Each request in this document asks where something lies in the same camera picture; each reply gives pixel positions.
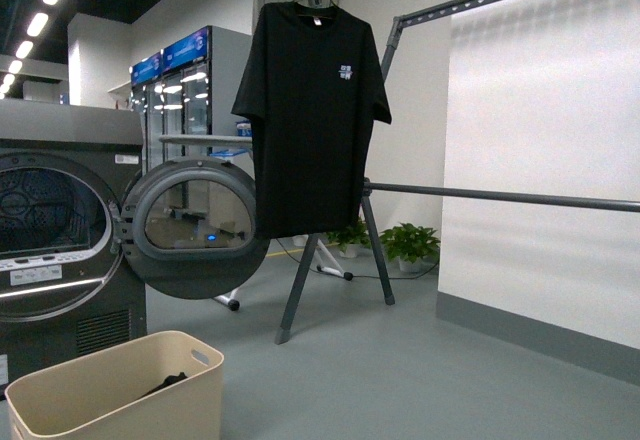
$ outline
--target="laundry basket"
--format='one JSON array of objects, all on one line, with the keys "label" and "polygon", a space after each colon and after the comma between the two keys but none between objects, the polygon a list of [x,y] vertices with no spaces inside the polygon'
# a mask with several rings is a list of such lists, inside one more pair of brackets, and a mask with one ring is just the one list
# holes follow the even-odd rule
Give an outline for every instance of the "laundry basket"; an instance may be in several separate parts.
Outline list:
[{"label": "laundry basket", "polygon": [[[26,375],[5,391],[11,438],[217,440],[223,360],[167,331]],[[181,372],[185,380],[148,394]]]}]

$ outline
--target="sticker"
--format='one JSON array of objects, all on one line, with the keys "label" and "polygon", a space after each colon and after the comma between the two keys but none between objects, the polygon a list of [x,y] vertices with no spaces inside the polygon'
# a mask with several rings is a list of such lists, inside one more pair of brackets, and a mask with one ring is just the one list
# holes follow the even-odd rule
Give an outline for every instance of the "sticker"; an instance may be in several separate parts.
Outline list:
[{"label": "sticker", "polygon": [[0,385],[9,383],[9,357],[0,355]]},{"label": "sticker", "polygon": [[116,165],[138,165],[140,157],[138,155],[122,155],[116,153]]},{"label": "sticker", "polygon": [[10,275],[11,286],[59,280],[62,278],[62,265],[15,270]]}]

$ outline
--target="open door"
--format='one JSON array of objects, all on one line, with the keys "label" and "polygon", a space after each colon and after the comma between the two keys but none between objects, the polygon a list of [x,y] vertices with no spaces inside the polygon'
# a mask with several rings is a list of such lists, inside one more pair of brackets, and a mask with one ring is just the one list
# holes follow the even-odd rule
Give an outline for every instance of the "open door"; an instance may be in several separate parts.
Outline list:
[{"label": "open door", "polygon": [[182,157],[144,175],[121,212],[115,239],[149,286],[185,299],[213,298],[258,269],[269,240],[254,237],[255,187],[242,169]]}]

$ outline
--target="baseboard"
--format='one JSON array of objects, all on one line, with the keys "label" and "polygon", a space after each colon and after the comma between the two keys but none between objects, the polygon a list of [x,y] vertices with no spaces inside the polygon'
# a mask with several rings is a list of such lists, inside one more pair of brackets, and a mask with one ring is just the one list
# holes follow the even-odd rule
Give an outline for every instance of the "baseboard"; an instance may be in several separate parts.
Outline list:
[{"label": "baseboard", "polygon": [[436,316],[640,386],[640,350],[438,292]]}]

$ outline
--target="logo on t-shirt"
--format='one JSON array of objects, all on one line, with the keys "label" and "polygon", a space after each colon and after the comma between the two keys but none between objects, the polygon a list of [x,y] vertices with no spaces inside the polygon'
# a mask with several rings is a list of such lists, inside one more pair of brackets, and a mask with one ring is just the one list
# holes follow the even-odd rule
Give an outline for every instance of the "logo on t-shirt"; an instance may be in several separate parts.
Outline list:
[{"label": "logo on t-shirt", "polygon": [[340,65],[340,78],[344,80],[351,80],[351,75],[354,74],[354,71],[351,70],[351,65]]}]

